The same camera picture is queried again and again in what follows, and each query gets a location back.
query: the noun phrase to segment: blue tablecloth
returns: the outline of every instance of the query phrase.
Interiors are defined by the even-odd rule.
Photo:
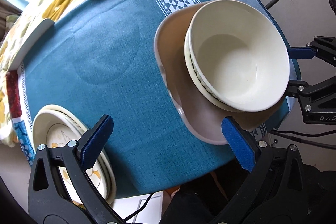
[[[32,119],[47,104],[65,107],[88,127],[103,114],[113,117],[115,129],[105,150],[119,198],[179,185],[234,157],[228,145],[204,143],[187,130],[153,52],[165,16],[203,1],[88,0],[49,29],[24,59]],[[258,0],[241,1],[275,23]],[[280,124],[288,102],[264,129]]]

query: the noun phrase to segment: blue gripper pad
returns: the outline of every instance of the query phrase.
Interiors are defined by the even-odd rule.
[[[242,136],[244,133],[241,133],[227,117],[222,121],[222,133],[242,168],[251,172],[255,165],[255,155]]]
[[[92,129],[90,129],[94,132],[87,141],[86,145],[83,147],[80,156],[81,167],[83,170],[87,170],[93,167],[113,132],[113,126],[114,123],[112,117],[106,115],[102,121],[99,120],[99,122]]]

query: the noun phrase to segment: floor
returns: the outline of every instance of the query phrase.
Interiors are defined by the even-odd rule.
[[[261,1],[267,4],[270,0]],[[292,46],[304,46],[311,42],[315,35],[336,36],[336,17],[330,9],[328,0],[281,0],[270,9],[270,12]],[[335,68],[318,59],[300,61],[299,64],[302,78],[309,84],[316,84],[335,75]],[[304,124],[299,106],[296,104],[280,129],[320,133],[336,129],[336,127]],[[278,146],[285,147],[289,144],[286,140],[277,139],[279,140]],[[335,136],[326,136],[319,141],[336,145]],[[304,163],[315,165],[320,170],[336,170],[336,151],[307,145],[298,145],[298,147]],[[30,167],[18,145],[15,148],[0,145],[0,175],[25,210],[27,209],[29,172]]]

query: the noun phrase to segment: white edge guard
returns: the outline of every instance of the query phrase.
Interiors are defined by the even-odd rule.
[[[51,20],[50,18],[46,18],[41,21],[41,23],[32,31],[32,33],[16,53],[8,71],[17,70],[19,68],[26,54],[29,52],[35,42],[54,24],[55,21]]]

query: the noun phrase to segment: red fabric patch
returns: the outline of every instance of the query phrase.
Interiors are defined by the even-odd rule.
[[[16,70],[6,73],[9,112],[12,118],[18,118],[22,115],[18,79],[19,77]]]

